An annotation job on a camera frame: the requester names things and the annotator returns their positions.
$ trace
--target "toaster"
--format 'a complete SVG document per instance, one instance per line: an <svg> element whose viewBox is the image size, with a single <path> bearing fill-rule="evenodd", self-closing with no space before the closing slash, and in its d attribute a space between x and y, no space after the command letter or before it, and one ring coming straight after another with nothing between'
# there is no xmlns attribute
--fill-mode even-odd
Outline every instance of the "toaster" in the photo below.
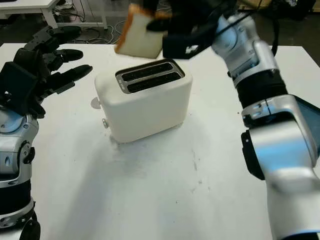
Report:
<svg viewBox="0 0 320 240"><path fill-rule="evenodd" d="M132 142L181 124L187 114L192 76L163 59L95 78L99 104L114 139Z"/></svg>

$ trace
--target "floor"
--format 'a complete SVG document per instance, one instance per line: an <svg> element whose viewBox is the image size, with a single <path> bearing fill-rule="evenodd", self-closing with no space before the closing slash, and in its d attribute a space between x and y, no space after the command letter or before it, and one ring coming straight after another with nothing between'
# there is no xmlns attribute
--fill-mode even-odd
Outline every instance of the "floor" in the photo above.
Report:
<svg viewBox="0 0 320 240"><path fill-rule="evenodd" d="M101 27L85 28L82 35L74 43L114 44L116 43L127 16L130 3L140 3L142 0L103 0L109 30ZM73 14L84 16L86 22L100 21L99 0L73 0ZM159 8L167 11L165 0L160 1ZM257 15L254 17L258 34L269 44L273 41L273 28L269 20ZM57 16L58 21L77 21L82 17L63 14ZM0 25L0 46L3 43L25 43L32 35L46 26L41 14L19 15L8 25ZM280 20L279 45L303 46L314 61L320 66L320 14L310 14L303 21L290 19Z"/></svg>

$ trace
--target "robotic hand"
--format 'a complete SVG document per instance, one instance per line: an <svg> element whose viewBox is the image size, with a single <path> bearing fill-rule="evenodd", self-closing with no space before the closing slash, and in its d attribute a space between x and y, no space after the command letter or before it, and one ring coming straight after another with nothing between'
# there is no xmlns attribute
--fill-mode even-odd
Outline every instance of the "robotic hand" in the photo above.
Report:
<svg viewBox="0 0 320 240"><path fill-rule="evenodd" d="M145 0L144 7L155 11L157 3ZM147 29L168 30L166 58L189 59L211 46L224 59L248 127L241 135L247 168L266 183L273 239L318 239L320 180L313 168L320 154L320 109L288 94L273 52L249 14L234 11L234 0L170 4L172 18L154 20Z"/></svg>
<svg viewBox="0 0 320 240"><path fill-rule="evenodd" d="M75 81L93 68L82 65L64 73L56 71L63 63L83 57L79 50L57 50L77 38L80 27L42 29L12 62L0 72L0 239L38 240L40 224L31 197L32 142L38 132L37 118L44 118L41 106L47 96L73 87Z"/></svg>

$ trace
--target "table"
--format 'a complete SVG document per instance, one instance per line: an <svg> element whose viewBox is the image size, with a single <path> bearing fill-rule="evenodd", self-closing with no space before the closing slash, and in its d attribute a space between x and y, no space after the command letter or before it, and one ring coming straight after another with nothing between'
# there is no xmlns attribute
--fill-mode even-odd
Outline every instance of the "table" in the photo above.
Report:
<svg viewBox="0 0 320 240"><path fill-rule="evenodd" d="M53 28L62 26L103 27L108 29L103 0L100 0L102 22L56 22L52 9L59 0L17 0L0 2L0 15L42 13L47 24Z"/></svg>
<svg viewBox="0 0 320 240"><path fill-rule="evenodd" d="M22 44L0 47L0 68ZM32 196L42 240L271 240L266 186L249 174L241 105L224 62L210 49L183 63L193 74L180 126L117 144L93 109L94 78L149 62L112 45L66 44L93 71L45 99L33 145ZM320 69L300 46L276 56L290 93L320 107ZM320 164L315 168L320 174Z"/></svg>

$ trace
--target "table surface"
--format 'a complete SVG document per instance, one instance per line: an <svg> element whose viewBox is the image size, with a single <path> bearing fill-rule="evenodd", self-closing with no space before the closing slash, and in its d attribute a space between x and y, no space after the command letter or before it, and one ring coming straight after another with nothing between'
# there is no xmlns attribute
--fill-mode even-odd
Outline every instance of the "table surface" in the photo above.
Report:
<svg viewBox="0 0 320 240"><path fill-rule="evenodd" d="M49 8L58 0L17 0L11 2L0 2L0 10L13 9L41 9Z"/></svg>
<svg viewBox="0 0 320 240"><path fill-rule="evenodd" d="M22 44L0 48L0 68ZM66 44L93 71L48 97L33 145L32 196L42 240L270 240L266 187L249 174L241 105L224 62L210 49L179 61L193 75L180 126L118 144L93 109L95 76L149 62L112 45ZM320 68L300 46L276 56L290 93L320 107Z"/></svg>

